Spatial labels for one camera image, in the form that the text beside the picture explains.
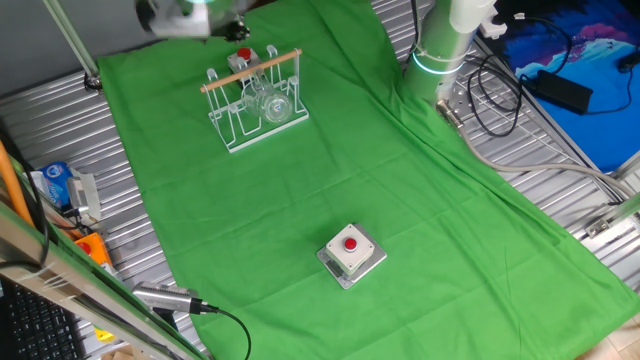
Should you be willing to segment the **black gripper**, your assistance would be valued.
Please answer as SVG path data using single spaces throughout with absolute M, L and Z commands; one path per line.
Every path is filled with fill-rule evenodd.
M 215 35 L 227 36 L 228 42 L 239 43 L 250 36 L 250 29 L 234 12 L 225 12 L 215 23 Z

